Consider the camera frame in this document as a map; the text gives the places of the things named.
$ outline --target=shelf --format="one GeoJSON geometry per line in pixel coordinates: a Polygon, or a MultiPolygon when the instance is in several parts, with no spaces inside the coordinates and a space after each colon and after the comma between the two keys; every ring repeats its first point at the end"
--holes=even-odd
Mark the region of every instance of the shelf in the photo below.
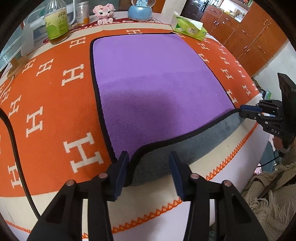
{"type": "Polygon", "coordinates": [[[250,9],[246,4],[243,4],[239,0],[230,0],[231,2],[234,2],[235,4],[239,5],[240,7],[246,9],[247,11],[250,9]]]}

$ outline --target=cream knit blanket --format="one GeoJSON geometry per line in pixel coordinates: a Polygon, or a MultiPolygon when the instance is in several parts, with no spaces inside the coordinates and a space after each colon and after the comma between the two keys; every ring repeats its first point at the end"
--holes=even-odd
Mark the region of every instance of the cream knit blanket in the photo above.
{"type": "Polygon", "coordinates": [[[284,156],[277,169],[252,177],[242,192],[269,241],[276,241],[281,236],[296,212],[296,184],[284,186],[296,175],[296,148],[292,148],[284,156]],[[263,189],[281,172],[283,175],[269,191],[268,200],[258,199],[263,189]]]}

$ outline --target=yellow liquid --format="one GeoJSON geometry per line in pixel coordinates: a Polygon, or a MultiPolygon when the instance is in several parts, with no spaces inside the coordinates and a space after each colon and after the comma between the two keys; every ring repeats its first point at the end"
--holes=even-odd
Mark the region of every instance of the yellow liquid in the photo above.
{"type": "Polygon", "coordinates": [[[69,35],[70,35],[70,31],[64,33],[60,37],[57,37],[57,38],[49,40],[49,41],[51,44],[55,45],[55,44],[58,44],[58,43],[64,41],[65,39],[67,39],[69,37],[69,35]]]}

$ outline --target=purple towel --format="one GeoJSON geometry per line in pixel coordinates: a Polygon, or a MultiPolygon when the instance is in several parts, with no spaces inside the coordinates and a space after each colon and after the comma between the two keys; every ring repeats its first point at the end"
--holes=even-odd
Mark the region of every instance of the purple towel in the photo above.
{"type": "Polygon", "coordinates": [[[93,43],[104,121],[118,158],[184,135],[233,109],[226,92],[176,34],[130,34],[93,43]]]}

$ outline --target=green tissue box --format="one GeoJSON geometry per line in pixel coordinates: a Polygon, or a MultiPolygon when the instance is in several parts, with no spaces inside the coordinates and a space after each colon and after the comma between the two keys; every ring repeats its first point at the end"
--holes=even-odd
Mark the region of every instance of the green tissue box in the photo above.
{"type": "Polygon", "coordinates": [[[179,16],[176,12],[170,25],[174,32],[187,35],[199,41],[202,41],[207,34],[207,30],[202,26],[202,22],[179,16]]]}

